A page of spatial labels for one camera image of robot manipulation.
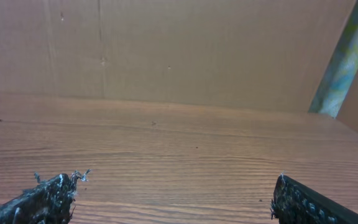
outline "wooden table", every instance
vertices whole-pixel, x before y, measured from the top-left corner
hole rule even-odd
[[[358,134],[316,114],[0,95],[0,203],[93,169],[72,223],[278,223],[287,175],[358,212]]]

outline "wooden tabletop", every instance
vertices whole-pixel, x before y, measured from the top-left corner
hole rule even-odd
[[[0,204],[89,168],[72,223],[278,223],[283,170],[358,213],[358,134],[327,116],[0,95]]]

